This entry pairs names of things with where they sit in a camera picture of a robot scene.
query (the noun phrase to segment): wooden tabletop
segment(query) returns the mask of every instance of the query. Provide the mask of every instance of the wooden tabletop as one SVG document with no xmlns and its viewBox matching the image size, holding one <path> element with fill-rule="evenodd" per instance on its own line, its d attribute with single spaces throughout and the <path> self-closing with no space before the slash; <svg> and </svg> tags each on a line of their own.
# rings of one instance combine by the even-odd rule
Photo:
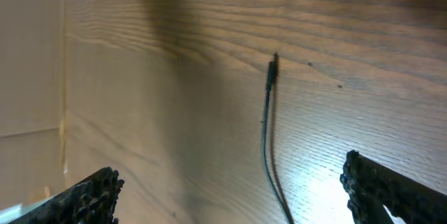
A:
<svg viewBox="0 0 447 224">
<path fill-rule="evenodd" d="M 447 193 L 447 0 L 67 0 L 68 184 L 110 166 L 123 223 L 352 223 L 347 151 Z"/>
</svg>

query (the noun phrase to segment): wooden table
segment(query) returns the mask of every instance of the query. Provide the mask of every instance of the wooden table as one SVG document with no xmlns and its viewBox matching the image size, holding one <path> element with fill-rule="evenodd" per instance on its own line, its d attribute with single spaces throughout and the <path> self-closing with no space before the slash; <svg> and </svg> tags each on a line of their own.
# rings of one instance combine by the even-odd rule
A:
<svg viewBox="0 0 447 224">
<path fill-rule="evenodd" d="M 351 149 L 447 193 L 447 0 L 66 7 L 68 184 L 119 170 L 123 223 L 285 223 L 261 166 L 274 52 L 270 134 L 296 223 L 353 222 Z"/>
</svg>

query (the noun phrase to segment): black cord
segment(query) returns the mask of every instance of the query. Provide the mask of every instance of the black cord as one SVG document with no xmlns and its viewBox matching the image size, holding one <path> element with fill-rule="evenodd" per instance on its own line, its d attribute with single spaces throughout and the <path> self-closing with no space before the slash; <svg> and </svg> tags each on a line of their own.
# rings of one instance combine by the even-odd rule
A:
<svg viewBox="0 0 447 224">
<path fill-rule="evenodd" d="M 265 105 L 264 105 L 264 115 L 263 115 L 263 129 L 261 133 L 261 143 L 262 143 L 262 152 L 263 152 L 263 163 L 264 163 L 264 172 L 267 177 L 267 181 L 272 189 L 274 196 L 276 197 L 281 210 L 283 211 L 284 216 L 288 224 L 293 224 L 293 218 L 290 213 L 290 210 L 287 206 L 285 199 L 282 199 L 279 195 L 277 188 L 273 184 L 272 176 L 270 175 L 270 171 L 268 169 L 267 164 L 267 155 L 266 155 L 266 136 L 267 136 L 267 119 L 268 119 L 268 106 L 270 103 L 270 91 L 272 90 L 272 85 L 275 83 L 277 76 L 277 64 L 278 64 L 278 55 L 274 55 L 274 61 L 269 62 L 268 65 L 268 75 L 267 75 L 267 84 L 265 87 Z"/>
</svg>

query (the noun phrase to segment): black cable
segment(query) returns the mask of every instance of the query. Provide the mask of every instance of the black cable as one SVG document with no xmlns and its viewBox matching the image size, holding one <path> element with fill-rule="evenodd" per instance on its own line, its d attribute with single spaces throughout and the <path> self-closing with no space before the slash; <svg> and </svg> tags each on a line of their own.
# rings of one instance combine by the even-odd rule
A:
<svg viewBox="0 0 447 224">
<path fill-rule="evenodd" d="M 265 105 L 264 105 L 264 115 L 263 115 L 263 128 L 262 128 L 262 133 L 261 133 L 261 144 L 262 144 L 262 152 L 263 152 L 262 158 L 263 158 L 263 163 L 264 163 L 265 176 L 267 177 L 267 181 L 270 185 L 270 188 L 272 189 L 274 196 L 276 197 L 276 199 L 279 203 L 279 206 L 281 207 L 281 210 L 283 211 L 283 214 L 286 217 L 288 224 L 293 224 L 293 218 L 292 218 L 290 210 L 287 206 L 287 203 L 286 203 L 285 199 L 281 198 L 277 188 L 273 184 L 272 176 L 270 175 L 270 171 L 268 169 L 267 155 L 266 155 L 268 106 L 270 103 L 270 91 L 272 90 L 272 85 L 275 83 L 276 76 L 277 76 L 277 64 L 278 64 L 278 55 L 275 54 L 274 61 L 269 62 L 269 65 L 268 65 L 267 84 L 265 86 Z"/>
</svg>

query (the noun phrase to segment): wire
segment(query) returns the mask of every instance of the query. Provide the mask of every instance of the wire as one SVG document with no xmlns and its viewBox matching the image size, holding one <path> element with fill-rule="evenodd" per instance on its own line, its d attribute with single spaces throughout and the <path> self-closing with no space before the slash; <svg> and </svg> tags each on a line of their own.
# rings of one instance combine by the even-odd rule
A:
<svg viewBox="0 0 447 224">
<path fill-rule="evenodd" d="M 287 206 L 287 203 L 285 199 L 282 199 L 279 195 L 279 190 L 274 186 L 272 176 L 270 175 L 270 171 L 268 169 L 267 164 L 267 154 L 266 154 L 266 137 L 267 137 L 267 120 L 268 120 L 268 107 L 270 103 L 270 91 L 272 90 L 272 85 L 275 83 L 276 76 L 277 76 L 277 64 L 278 64 L 278 55 L 275 53 L 274 55 L 274 61 L 269 62 L 268 66 L 268 75 L 267 75 L 267 84 L 265 86 L 265 105 L 264 105 L 264 115 L 263 115 L 263 127 L 261 132 L 261 145 L 262 145 L 262 158 L 263 158 L 263 164 L 264 164 L 264 172 L 265 176 L 267 177 L 267 181 L 270 185 L 270 188 L 272 189 L 274 196 L 276 197 L 279 206 L 281 207 L 281 210 L 288 222 L 288 224 L 293 224 L 293 218 L 290 213 L 290 210 Z"/>
</svg>

